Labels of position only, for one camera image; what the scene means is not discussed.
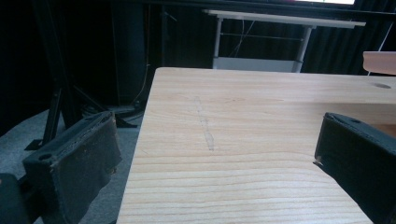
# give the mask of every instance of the wood grain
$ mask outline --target wood grain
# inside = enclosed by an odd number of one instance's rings
[[[328,111],[395,127],[395,80],[158,69],[118,223],[370,223],[314,152]]]

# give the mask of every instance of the black metal stand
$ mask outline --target black metal stand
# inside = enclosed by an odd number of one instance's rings
[[[66,128],[82,119],[79,100],[95,108],[98,112],[108,111],[99,102],[73,84],[72,77],[66,66],[64,17],[60,0],[32,0],[37,25],[49,62],[49,70],[53,76],[55,91],[52,95],[46,129],[43,139],[35,139],[25,150],[37,150],[55,138],[59,117],[62,112]],[[120,128],[136,128],[116,116]]]

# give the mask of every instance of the wooden table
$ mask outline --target wooden table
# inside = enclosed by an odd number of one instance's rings
[[[390,132],[396,79],[158,69],[118,223],[370,223],[313,164],[327,111]]]

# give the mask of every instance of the black cable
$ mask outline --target black cable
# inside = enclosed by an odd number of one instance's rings
[[[150,16],[151,16],[151,5],[148,5],[148,28],[147,28],[147,47],[146,47],[146,72],[145,76],[143,79],[143,84],[142,88],[140,89],[140,92],[136,95],[136,97],[132,100],[131,105],[133,105],[136,100],[139,98],[139,96],[142,94],[143,90],[146,87],[146,81],[147,81],[147,76],[148,76],[148,71],[149,71],[149,31],[150,31]]]

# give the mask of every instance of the gray carpet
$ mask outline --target gray carpet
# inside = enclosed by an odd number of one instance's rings
[[[17,178],[24,175],[21,161],[32,153],[24,149],[32,140],[42,138],[47,115],[48,111],[45,111],[29,118],[0,137],[0,173],[11,173]],[[118,165],[117,172],[111,177],[110,183],[101,189],[80,223],[109,224],[118,216],[142,118],[125,120],[139,126],[137,129],[118,128],[122,162]],[[64,125],[60,121],[58,133],[62,130],[64,130]],[[42,221],[39,219],[35,223],[39,224]]]

